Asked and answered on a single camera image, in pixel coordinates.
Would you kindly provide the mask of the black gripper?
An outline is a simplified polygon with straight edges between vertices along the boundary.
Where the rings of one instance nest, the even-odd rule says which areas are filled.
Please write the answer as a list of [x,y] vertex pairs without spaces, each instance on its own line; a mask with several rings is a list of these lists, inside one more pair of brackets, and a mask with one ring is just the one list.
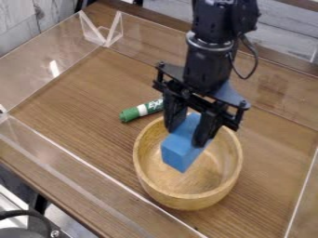
[[237,39],[209,42],[189,31],[185,43],[185,65],[158,62],[152,87],[162,94],[168,132],[184,121],[188,108],[200,114],[192,146],[201,148],[221,126],[239,129],[249,102],[229,85],[229,74],[237,71],[233,65]]

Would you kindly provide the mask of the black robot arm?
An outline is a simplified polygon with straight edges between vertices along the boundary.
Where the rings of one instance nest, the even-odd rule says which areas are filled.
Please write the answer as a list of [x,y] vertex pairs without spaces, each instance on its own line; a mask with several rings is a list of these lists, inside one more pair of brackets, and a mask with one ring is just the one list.
[[256,29],[256,0],[192,0],[192,24],[185,33],[185,64],[158,62],[152,87],[162,93],[164,125],[173,131],[188,109],[200,113],[190,144],[200,148],[221,127],[239,128],[251,104],[232,88],[239,45],[253,49],[245,34]]

